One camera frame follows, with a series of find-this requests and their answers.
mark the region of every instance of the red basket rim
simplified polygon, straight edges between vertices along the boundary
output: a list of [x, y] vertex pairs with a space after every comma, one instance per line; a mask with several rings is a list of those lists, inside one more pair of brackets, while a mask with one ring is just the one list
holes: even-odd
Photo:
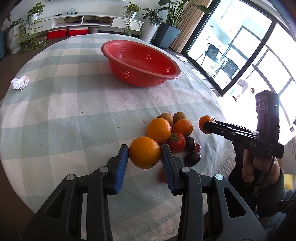
[[[156, 73], [153, 73], [153, 72], [150, 72], [150, 71], [146, 71], [146, 70], [142, 70], [142, 69], [136, 68], [134, 66], [131, 66], [129, 64], [126, 64], [126, 63], [123, 63], [123, 62], [119, 61], [117, 58], [113, 57], [107, 51], [107, 48], [110, 45], [112, 45], [112, 44], [122, 43], [122, 42], [132, 42], [133, 44], [136, 44], [136, 45], [145, 46], [146, 48], [149, 48], [152, 51], [158, 51], [162, 56], [164, 56], [166, 59], [168, 59], [175, 66], [176, 72], [174, 74], [170, 74], [170, 75], [156, 74]], [[138, 42], [134, 42], [134, 41], [129, 41], [129, 40], [111, 40], [111, 41], [108, 41], [108, 42], [104, 43], [102, 45], [101, 50], [102, 50], [103, 55], [105, 55], [109, 60], [113, 60], [114, 62], [116, 62], [119, 65], [122, 65], [122, 66], [128, 67], [128, 68], [131, 68], [134, 71], [137, 71], [137, 72], [142, 73], [142, 74], [146, 74], [146, 75], [151, 76], [151, 77], [156, 77], [156, 78], [166, 79], [166, 80], [174, 80], [174, 79], [178, 79], [180, 77], [180, 75], [181, 75], [181, 69], [180, 69], [180, 67], [177, 65], [177, 63], [174, 60], [172, 60], [170, 57], [168, 57], [164, 53], [160, 52], [159, 50], [157, 50], [155, 48], [152, 48], [152, 47], [150, 47], [148, 45], [142, 44], [142, 43], [138, 43]]]

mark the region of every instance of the checkered tablecloth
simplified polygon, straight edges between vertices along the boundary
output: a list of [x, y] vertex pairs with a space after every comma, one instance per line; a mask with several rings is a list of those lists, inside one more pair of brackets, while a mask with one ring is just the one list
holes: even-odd
[[[116, 156], [121, 144], [145, 136], [150, 120], [182, 111], [201, 143], [200, 174], [226, 177], [235, 165], [230, 141], [205, 135], [203, 115], [225, 121], [214, 93], [180, 60], [182, 76], [154, 88], [139, 88], [115, 77], [101, 52], [114, 34], [88, 34], [60, 41], [31, 59], [16, 75], [27, 75], [23, 89], [10, 86], [0, 108], [0, 159], [20, 198], [36, 212], [62, 179], [87, 175]], [[123, 187], [110, 196], [114, 240], [155, 240], [175, 235], [181, 197], [159, 180], [162, 163], [142, 170], [128, 163]]]

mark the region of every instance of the red plastic basket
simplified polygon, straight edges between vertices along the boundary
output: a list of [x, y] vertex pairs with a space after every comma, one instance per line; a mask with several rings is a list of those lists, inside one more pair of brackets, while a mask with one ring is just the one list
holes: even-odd
[[122, 81], [154, 87], [181, 75], [179, 66], [164, 53], [141, 43], [112, 40], [102, 45], [112, 72]]
[[47, 32], [47, 39], [56, 39], [56, 38], [62, 38], [66, 36], [67, 29], [58, 29], [58, 30], [52, 30]]
[[82, 28], [69, 28], [68, 31], [68, 36], [76, 36], [76, 35], [86, 35], [89, 33], [89, 28], [88, 27], [82, 27]]

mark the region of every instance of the finger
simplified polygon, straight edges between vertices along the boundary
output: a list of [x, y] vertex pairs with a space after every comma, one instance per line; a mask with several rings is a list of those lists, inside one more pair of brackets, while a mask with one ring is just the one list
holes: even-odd
[[267, 177], [267, 182], [269, 184], [276, 183], [277, 180], [279, 179], [280, 174], [281, 174], [281, 170], [280, 170], [278, 162], [275, 159], [275, 161], [274, 161], [274, 163], [272, 165], [272, 168], [270, 170], [270, 173], [269, 173], [269, 175]]
[[260, 157], [260, 156], [256, 156], [253, 160], [254, 167], [266, 173], [269, 171], [271, 163], [272, 163], [271, 159]]
[[242, 168], [242, 178], [246, 183], [251, 183], [254, 180], [254, 174], [247, 174], [246, 170]]
[[252, 155], [249, 150], [244, 151], [243, 167], [248, 175], [253, 174], [254, 172], [254, 166], [253, 161], [251, 160], [251, 156]]

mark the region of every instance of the metal screw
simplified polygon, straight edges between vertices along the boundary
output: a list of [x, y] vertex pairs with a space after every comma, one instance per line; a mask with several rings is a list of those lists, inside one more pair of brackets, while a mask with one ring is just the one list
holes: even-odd
[[215, 178], [217, 179], [217, 180], [223, 180], [223, 175], [221, 175], [221, 174], [216, 174], [215, 175]]
[[108, 172], [108, 171], [109, 171], [108, 167], [101, 167], [100, 168], [100, 172]]
[[66, 177], [66, 179], [67, 179], [68, 181], [71, 181], [71, 180], [73, 180], [74, 178], [75, 178], [74, 174], [69, 174], [69, 175]]
[[190, 172], [190, 168], [189, 167], [182, 167], [181, 171], [182, 172]]

